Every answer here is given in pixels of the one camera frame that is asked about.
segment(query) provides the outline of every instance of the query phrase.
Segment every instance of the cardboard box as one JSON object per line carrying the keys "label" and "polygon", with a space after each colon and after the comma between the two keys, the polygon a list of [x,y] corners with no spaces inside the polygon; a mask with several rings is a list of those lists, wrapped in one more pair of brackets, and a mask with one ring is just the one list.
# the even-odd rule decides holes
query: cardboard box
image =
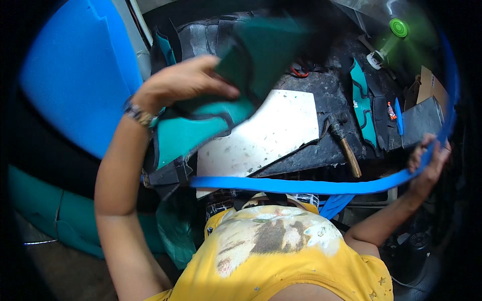
{"label": "cardboard box", "polygon": [[422,71],[420,72],[420,89],[418,90],[417,104],[434,96],[439,102],[442,108],[442,113],[445,116],[445,111],[447,110],[447,100],[448,94],[439,80],[432,74],[425,66],[422,66]]}

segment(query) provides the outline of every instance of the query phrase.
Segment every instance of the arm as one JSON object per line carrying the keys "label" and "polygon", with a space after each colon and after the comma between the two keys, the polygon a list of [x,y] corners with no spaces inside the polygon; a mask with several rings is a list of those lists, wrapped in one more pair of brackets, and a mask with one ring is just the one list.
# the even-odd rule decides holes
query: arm
{"label": "arm", "polygon": [[[205,56],[165,68],[146,81],[132,101],[155,114],[163,106],[202,93],[237,97],[236,88],[210,76],[217,62],[218,58]],[[123,116],[95,183],[97,230],[120,300],[144,300],[172,288],[147,247],[135,210],[148,142],[148,129]]]}
{"label": "arm", "polygon": [[[426,147],[435,139],[434,135],[426,135],[412,153],[408,169],[414,172],[420,166],[420,157],[427,151]],[[433,150],[432,160],[425,170],[410,183],[410,188],[395,202],[381,209],[364,221],[353,226],[344,236],[345,242],[359,254],[373,255],[380,258],[378,247],[415,211],[430,194],[438,181],[443,165],[450,155],[450,145],[440,150],[437,144]]]}

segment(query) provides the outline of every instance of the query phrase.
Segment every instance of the woman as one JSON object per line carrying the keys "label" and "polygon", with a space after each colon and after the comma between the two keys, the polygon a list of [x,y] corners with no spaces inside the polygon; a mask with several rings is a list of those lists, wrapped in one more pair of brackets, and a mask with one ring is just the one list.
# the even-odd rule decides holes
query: woman
{"label": "woman", "polygon": [[[316,204],[259,193],[241,207],[212,215],[205,242],[173,287],[150,253],[135,211],[150,117],[175,101],[201,94],[236,98],[238,89],[214,74],[218,58],[203,56],[165,68],[147,80],[100,165],[95,216],[102,249],[120,300],[392,300],[391,278],[378,247],[425,201],[450,154],[432,160],[395,202],[343,237]],[[415,149],[409,170],[434,136]]]}

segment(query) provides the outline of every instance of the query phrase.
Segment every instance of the blue foam strip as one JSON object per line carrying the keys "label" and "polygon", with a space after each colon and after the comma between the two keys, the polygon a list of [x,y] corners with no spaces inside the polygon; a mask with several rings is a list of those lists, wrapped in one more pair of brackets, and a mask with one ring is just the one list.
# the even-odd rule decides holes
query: blue foam strip
{"label": "blue foam strip", "polygon": [[[441,38],[444,49],[446,65],[445,73],[447,75],[447,90],[449,94],[449,102],[447,105],[447,118],[437,136],[437,140],[444,143],[447,137],[449,137],[452,133],[452,129],[455,124],[456,114],[454,106],[458,102],[458,99],[460,97],[460,82],[454,54],[452,53],[449,42],[443,33],[441,33]],[[428,151],[421,158],[420,167],[414,173],[410,173],[407,169],[404,169],[388,177],[369,182],[333,183],[324,181],[290,181],[237,177],[193,177],[190,181],[190,186],[194,188],[234,188],[289,194],[372,194],[387,191],[393,187],[399,186],[411,180],[415,176],[418,176],[423,171],[423,169],[425,169],[428,162],[430,161],[432,157],[433,147],[434,143],[432,143],[428,147]]]}
{"label": "blue foam strip", "polygon": [[397,115],[398,134],[402,136],[403,135],[402,110],[400,110],[400,103],[398,102],[398,97],[395,98],[395,114]]}
{"label": "blue foam strip", "polygon": [[122,104],[142,84],[124,23],[109,0],[69,0],[32,44],[20,85],[59,132],[102,158]]}
{"label": "blue foam strip", "polygon": [[332,219],[337,215],[353,198],[355,195],[332,195],[326,200],[323,207],[319,209],[321,216],[327,219]]}

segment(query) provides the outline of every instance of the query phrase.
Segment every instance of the wooden hammer handle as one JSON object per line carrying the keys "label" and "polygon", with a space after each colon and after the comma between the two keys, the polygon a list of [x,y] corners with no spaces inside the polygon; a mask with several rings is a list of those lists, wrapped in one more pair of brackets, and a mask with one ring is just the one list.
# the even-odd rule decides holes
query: wooden hammer handle
{"label": "wooden hammer handle", "polygon": [[360,166],[358,165],[357,158],[355,154],[351,150],[351,147],[348,145],[347,139],[343,138],[340,140],[341,146],[345,152],[345,156],[347,157],[348,163],[350,164],[351,172],[355,178],[360,178],[362,175],[362,171],[360,170]]}

